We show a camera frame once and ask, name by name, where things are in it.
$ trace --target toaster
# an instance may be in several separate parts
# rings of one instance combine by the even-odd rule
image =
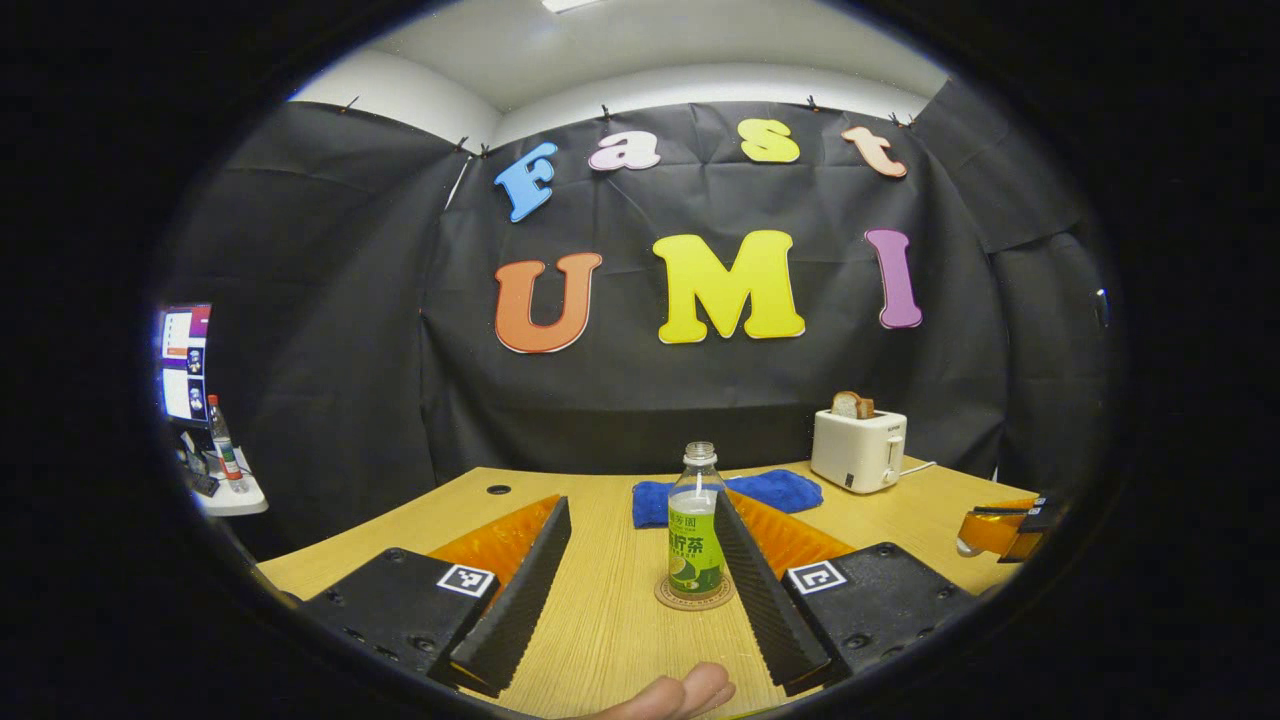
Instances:
[[[876,492],[897,482],[905,445],[906,415],[877,410],[859,419],[819,410],[810,466],[850,492]]]

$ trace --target letter f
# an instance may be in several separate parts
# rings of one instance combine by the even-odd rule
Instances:
[[[554,143],[544,142],[494,178],[493,184],[500,184],[511,199],[511,222],[518,223],[550,199],[552,188],[541,187],[538,181],[550,182],[556,174],[545,159],[557,150]]]

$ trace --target finger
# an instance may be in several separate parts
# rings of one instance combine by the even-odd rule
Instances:
[[[579,720],[667,720],[676,716],[685,702],[685,685],[666,675],[649,683],[626,702],[620,702]]]
[[[728,670],[718,662],[699,662],[685,675],[685,701],[680,705],[680,711],[672,717],[684,720],[691,717],[694,711],[709,703],[716,693],[728,685]]]
[[[713,694],[710,700],[708,700],[707,702],[704,702],[701,705],[701,707],[694,708],[694,711],[690,712],[686,717],[698,717],[699,715],[701,715],[704,712],[710,712],[712,710],[716,710],[717,707],[719,707],[719,706],[724,705],[726,702],[733,700],[733,693],[736,693],[736,692],[737,692],[737,685],[735,685],[733,683],[730,683],[730,684],[724,685],[723,688],[719,689],[719,692],[717,692],[716,694]]]

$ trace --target computer monitor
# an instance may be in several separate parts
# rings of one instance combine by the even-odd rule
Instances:
[[[172,423],[209,424],[205,375],[209,366],[209,318],[212,305],[172,305],[160,314],[160,405]]]

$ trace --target ceiling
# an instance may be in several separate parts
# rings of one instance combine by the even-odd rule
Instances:
[[[932,97],[946,74],[822,0],[461,0],[371,45],[509,113],[588,82],[668,67],[765,63],[832,70]]]

